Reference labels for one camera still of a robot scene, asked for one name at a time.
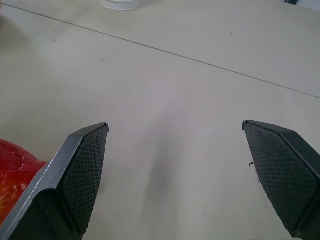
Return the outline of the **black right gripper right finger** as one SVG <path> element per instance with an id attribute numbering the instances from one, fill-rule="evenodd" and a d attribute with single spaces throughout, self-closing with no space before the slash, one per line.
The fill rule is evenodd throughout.
<path id="1" fill-rule="evenodd" d="M 292 238 L 320 238 L 320 155 L 295 131 L 245 120 L 258 180 Z"/>

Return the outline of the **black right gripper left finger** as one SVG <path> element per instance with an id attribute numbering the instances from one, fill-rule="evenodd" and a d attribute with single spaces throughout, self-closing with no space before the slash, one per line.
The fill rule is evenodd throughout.
<path id="1" fill-rule="evenodd" d="M 98 195 L 109 126 L 69 135 L 0 226 L 2 240 L 81 240 Z"/>

